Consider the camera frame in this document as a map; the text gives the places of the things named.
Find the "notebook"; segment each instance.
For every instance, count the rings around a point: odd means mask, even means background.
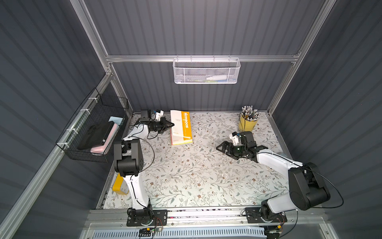
[[[170,111],[171,122],[175,125],[170,129],[171,145],[192,143],[190,113],[186,111]]]

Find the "floral tablecloth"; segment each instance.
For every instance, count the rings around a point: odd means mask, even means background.
[[[288,191],[287,180],[269,167],[249,159],[236,161],[215,149],[223,141],[230,141],[230,133],[238,132],[238,113],[190,116],[194,143],[171,146],[170,131],[149,140],[155,161],[142,178],[154,208],[259,205]],[[134,115],[132,123],[138,117]],[[260,114],[253,134],[258,145],[282,152],[265,113]],[[141,145],[145,164],[151,162],[150,146],[144,141]],[[111,185],[104,209],[129,207],[130,194],[116,194]]]

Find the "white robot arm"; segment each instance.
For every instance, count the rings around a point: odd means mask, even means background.
[[[307,210],[330,199],[330,193],[324,180],[317,177],[317,166],[313,163],[303,164],[287,159],[274,153],[263,145],[257,145],[252,132],[232,133],[237,136],[233,143],[224,141],[216,147],[233,159],[248,158],[256,163],[264,164],[289,180],[289,192],[265,200],[261,203],[261,217],[264,221],[271,221],[272,217],[282,211],[293,209]]]
[[[135,125],[130,125],[133,128],[129,134],[114,143],[114,169],[125,180],[133,202],[128,210],[129,218],[144,226],[152,223],[154,213],[141,178],[144,169],[140,140],[145,140],[150,131],[163,133],[174,126],[162,117],[163,111],[157,110],[154,113],[157,121],[151,119],[151,110],[142,110]]]

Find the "black wire basket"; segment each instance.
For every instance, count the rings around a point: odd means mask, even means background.
[[[97,97],[92,98],[92,102],[87,109],[80,110],[82,113],[80,113],[79,119],[71,126],[78,111],[73,114],[59,139],[56,141],[56,145],[60,147],[70,159],[101,163],[110,162],[114,156],[113,141],[116,137],[122,137],[121,132],[124,131],[128,121],[127,110],[128,101],[126,98],[98,94]],[[93,125],[108,122],[111,116],[122,118],[122,122],[104,152],[92,153],[90,151],[91,149],[78,150],[77,147],[89,128]]]

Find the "white mesh basket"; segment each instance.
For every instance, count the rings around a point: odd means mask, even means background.
[[[235,84],[238,80],[238,58],[174,58],[176,84]]]

